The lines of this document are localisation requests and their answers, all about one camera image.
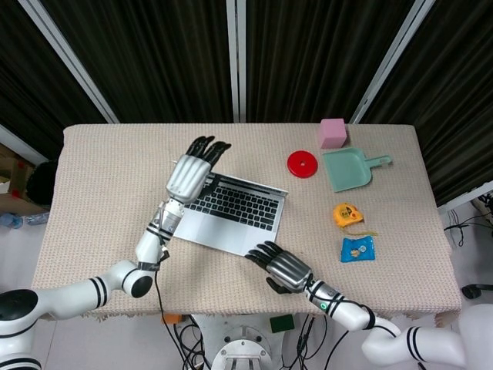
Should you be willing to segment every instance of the dustpan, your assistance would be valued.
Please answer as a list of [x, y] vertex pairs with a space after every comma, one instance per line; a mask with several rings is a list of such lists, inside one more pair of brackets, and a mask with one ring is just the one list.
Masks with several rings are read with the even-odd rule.
[[334, 192], [362, 187], [371, 180], [371, 167], [389, 164], [389, 156], [367, 159], [363, 150], [345, 148], [324, 154], [324, 164]]

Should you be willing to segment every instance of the orange object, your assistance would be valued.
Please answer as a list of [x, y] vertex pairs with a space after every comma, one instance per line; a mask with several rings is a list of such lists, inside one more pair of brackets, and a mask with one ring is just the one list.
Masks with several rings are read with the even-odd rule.
[[161, 318], [161, 324], [166, 323], [168, 325], [172, 325], [172, 324], [178, 324], [181, 321], [182, 321], [181, 314], [164, 314], [164, 318]]

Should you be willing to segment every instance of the blue packet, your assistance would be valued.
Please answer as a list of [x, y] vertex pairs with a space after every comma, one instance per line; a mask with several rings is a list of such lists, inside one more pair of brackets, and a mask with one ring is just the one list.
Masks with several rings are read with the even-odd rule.
[[342, 240], [342, 250], [340, 251], [341, 262], [354, 262], [375, 259], [375, 248], [373, 237], [362, 237], [360, 239]]

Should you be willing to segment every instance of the silver laptop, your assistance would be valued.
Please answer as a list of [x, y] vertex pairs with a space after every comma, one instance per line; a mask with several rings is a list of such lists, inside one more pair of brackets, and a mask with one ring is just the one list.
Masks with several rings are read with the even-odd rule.
[[210, 173], [210, 195], [186, 205], [174, 236], [225, 252], [245, 255], [258, 243], [275, 241], [285, 190]]

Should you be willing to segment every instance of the red lid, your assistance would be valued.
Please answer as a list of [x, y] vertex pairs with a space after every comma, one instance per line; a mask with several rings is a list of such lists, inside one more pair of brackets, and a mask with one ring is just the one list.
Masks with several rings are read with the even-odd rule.
[[317, 172], [318, 162], [312, 153], [298, 150], [287, 159], [287, 168], [294, 176], [307, 178]]

